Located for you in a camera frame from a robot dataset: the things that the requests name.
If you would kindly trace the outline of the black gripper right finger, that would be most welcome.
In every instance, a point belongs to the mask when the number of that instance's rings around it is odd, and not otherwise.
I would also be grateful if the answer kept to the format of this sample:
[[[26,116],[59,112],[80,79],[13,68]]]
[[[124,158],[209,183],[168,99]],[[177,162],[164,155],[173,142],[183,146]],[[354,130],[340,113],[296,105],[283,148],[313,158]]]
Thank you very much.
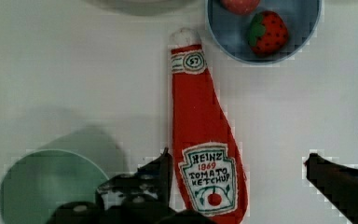
[[[358,169],[333,163],[317,153],[304,162],[306,178],[352,224],[358,224]]]

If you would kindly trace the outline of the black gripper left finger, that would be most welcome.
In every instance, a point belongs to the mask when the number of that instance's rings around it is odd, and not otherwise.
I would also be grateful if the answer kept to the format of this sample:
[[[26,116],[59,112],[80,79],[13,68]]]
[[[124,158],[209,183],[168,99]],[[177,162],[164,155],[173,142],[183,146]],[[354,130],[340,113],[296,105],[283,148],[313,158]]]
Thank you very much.
[[[169,207],[172,156],[168,149],[133,174],[116,175],[95,190],[95,201],[59,206],[46,224],[216,224]]]

